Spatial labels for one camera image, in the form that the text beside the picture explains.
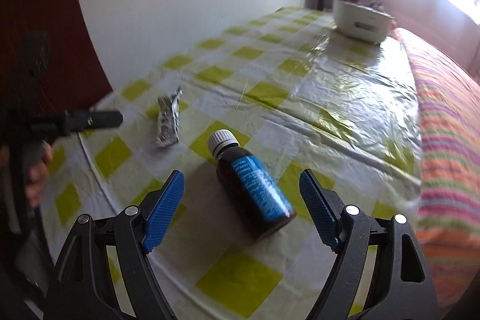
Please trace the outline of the person's left hand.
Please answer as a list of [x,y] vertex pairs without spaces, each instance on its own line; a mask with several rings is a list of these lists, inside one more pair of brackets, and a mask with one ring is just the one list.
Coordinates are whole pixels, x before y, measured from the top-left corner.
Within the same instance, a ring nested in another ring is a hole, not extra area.
[[44,154],[35,165],[30,166],[28,169],[28,181],[24,186],[24,195],[30,208],[36,208],[41,203],[45,183],[50,175],[48,165],[53,160],[51,145],[45,141],[41,145],[44,149]]

